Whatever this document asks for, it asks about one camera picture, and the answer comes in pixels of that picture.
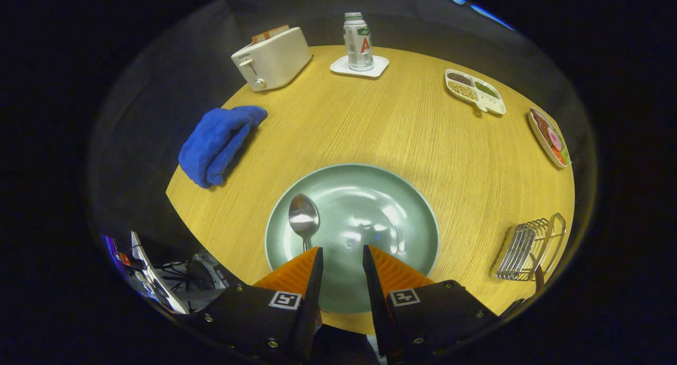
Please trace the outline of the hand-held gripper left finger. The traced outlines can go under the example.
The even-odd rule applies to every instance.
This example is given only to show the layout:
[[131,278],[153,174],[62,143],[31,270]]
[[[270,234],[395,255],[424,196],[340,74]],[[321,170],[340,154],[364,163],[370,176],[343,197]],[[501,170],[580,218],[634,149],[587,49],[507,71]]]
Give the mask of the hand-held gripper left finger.
[[308,363],[323,269],[323,250],[314,247],[256,285],[227,271],[229,286],[185,326],[236,363]]

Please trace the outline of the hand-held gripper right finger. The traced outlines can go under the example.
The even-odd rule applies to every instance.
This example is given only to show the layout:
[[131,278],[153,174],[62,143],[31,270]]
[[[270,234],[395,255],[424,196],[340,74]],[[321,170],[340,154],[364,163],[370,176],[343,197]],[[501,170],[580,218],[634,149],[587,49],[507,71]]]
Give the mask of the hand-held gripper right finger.
[[457,281],[432,281],[372,245],[363,247],[379,354],[389,364],[440,364],[500,322]]

